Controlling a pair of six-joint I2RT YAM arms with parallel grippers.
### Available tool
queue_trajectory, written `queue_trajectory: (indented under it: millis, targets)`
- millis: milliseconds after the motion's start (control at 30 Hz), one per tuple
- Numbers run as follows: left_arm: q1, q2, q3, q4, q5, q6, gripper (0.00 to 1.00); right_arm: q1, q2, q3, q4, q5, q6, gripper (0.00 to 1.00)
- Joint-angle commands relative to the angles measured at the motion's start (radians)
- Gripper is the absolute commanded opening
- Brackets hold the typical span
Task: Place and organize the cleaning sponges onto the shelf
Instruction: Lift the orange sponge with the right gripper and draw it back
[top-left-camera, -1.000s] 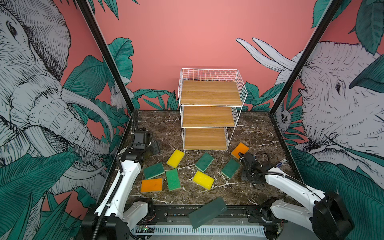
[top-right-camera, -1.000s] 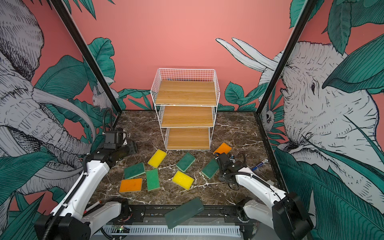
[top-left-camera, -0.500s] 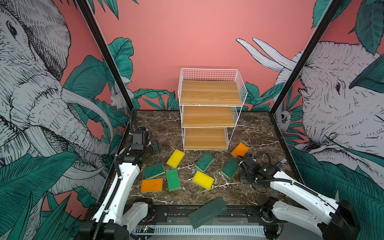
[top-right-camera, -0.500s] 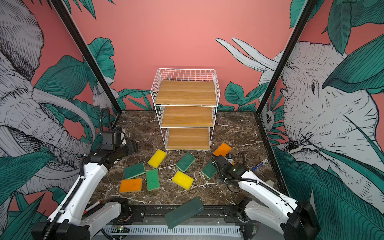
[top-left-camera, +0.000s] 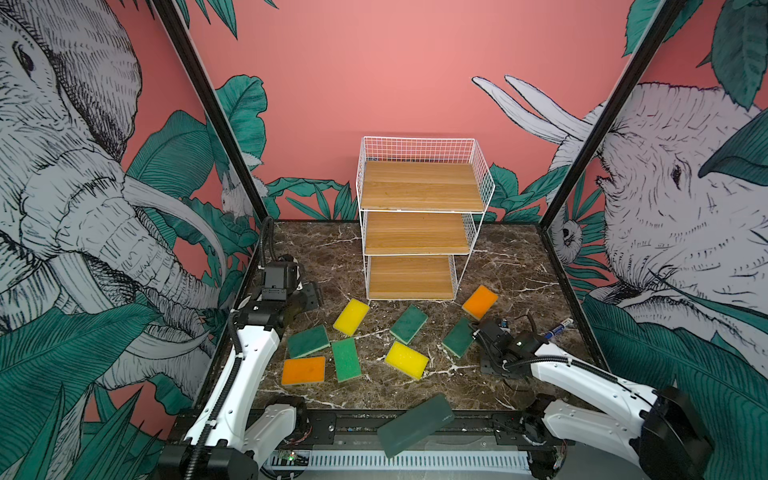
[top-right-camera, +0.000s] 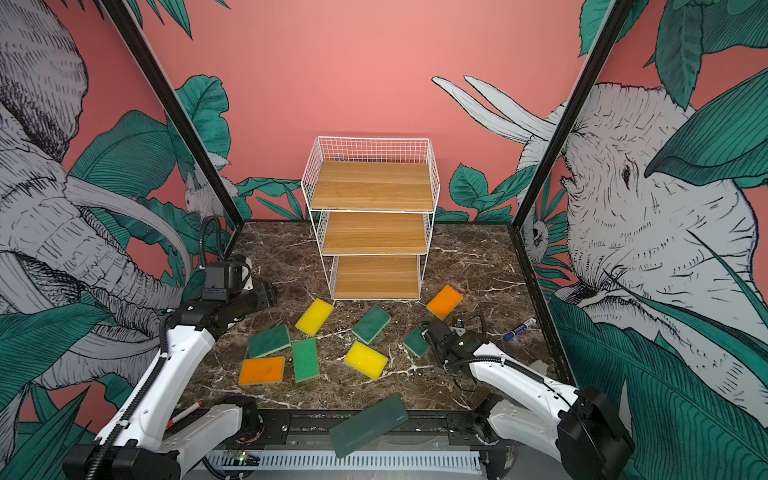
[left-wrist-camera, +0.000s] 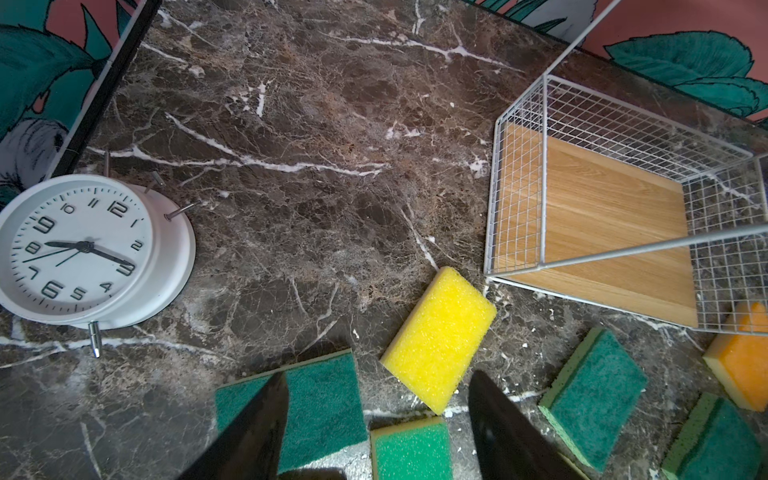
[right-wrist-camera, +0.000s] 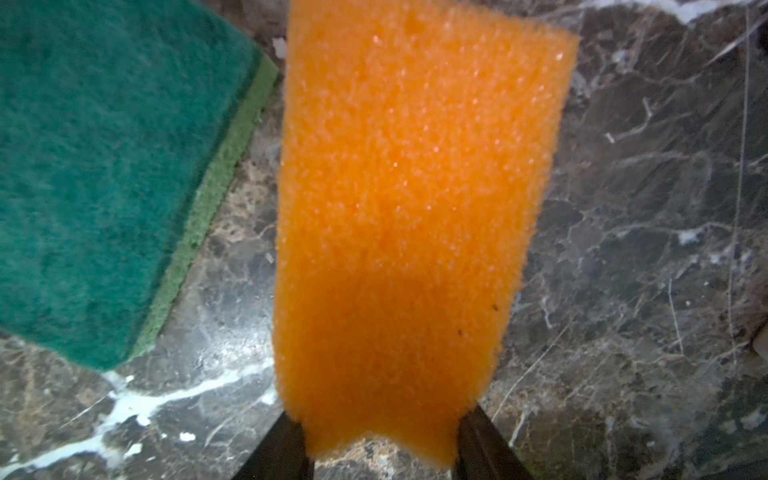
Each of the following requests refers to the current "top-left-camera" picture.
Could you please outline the bright green sponge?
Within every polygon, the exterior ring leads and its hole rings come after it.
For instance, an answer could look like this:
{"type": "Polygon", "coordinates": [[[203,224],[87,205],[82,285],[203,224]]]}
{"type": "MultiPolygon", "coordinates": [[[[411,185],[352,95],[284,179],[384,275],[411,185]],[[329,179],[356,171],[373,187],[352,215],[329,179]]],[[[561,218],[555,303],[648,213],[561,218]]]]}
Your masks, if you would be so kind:
{"type": "Polygon", "coordinates": [[[354,338],[347,338],[331,344],[337,381],[339,383],[362,375],[354,338]]]}

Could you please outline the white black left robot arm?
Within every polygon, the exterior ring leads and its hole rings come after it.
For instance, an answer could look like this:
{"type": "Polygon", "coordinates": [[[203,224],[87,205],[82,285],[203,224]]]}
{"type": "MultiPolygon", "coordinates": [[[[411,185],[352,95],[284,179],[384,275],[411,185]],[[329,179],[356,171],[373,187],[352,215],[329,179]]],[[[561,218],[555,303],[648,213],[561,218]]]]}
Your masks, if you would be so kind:
{"type": "Polygon", "coordinates": [[[164,447],[154,479],[257,479],[272,452],[297,429],[297,402],[268,406],[252,424],[248,418],[285,327],[319,308],[322,295],[291,255],[259,271],[257,291],[236,303],[228,316],[231,350],[215,387],[180,441],[164,447]]]}

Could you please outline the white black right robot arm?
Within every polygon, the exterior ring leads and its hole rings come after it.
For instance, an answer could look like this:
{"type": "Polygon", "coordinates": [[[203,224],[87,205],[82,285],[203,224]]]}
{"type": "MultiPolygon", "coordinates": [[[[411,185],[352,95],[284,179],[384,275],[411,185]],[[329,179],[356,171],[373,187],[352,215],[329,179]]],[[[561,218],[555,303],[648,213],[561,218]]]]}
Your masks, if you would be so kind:
{"type": "Polygon", "coordinates": [[[535,378],[589,405],[540,394],[522,411],[512,430],[539,450],[528,458],[532,475],[554,478],[568,444],[576,442],[620,457],[650,479],[703,478],[715,442],[689,396],[675,386],[656,389],[629,381],[566,352],[554,339],[570,323],[518,334],[501,320],[470,325],[495,375],[535,378]]]}

